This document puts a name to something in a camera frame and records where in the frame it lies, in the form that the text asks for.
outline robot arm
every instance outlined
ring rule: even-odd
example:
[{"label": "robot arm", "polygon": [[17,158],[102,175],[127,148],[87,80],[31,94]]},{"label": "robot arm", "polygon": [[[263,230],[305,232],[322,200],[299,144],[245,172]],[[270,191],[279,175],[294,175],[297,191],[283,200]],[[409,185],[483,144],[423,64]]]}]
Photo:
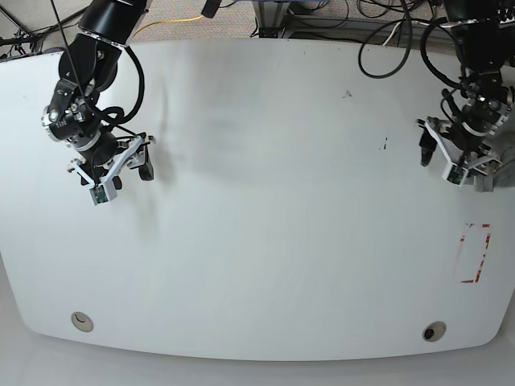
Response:
[{"label": "robot arm", "polygon": [[[502,26],[513,17],[513,0],[446,0],[447,19],[437,21],[451,28],[456,54],[461,62],[462,76],[458,82],[449,80],[428,62],[425,49],[422,58],[428,68],[451,90],[442,91],[441,107],[446,120],[428,117],[418,121],[423,129],[420,141],[423,166],[431,161],[436,147],[440,148],[447,167],[443,178],[463,185],[474,183],[478,191],[491,191],[499,170],[506,171],[511,158],[503,156],[507,146],[515,89],[503,85],[501,68],[513,61],[515,34],[512,27]],[[425,38],[436,26],[429,26]],[[467,100],[460,109],[454,100],[459,92]]]},{"label": "robot arm", "polygon": [[[118,176],[124,166],[138,169],[144,181],[154,179],[148,146],[154,142],[146,133],[132,133],[122,125],[141,107],[145,80],[138,58],[128,47],[152,0],[93,0],[79,23],[81,33],[61,56],[60,80],[42,123],[51,139],[66,142],[80,157],[68,171],[80,176],[95,205],[111,201],[122,188]],[[139,74],[139,93],[133,110],[96,107],[100,93],[117,75],[117,61],[125,48]],[[118,127],[130,136],[116,138]]]}]

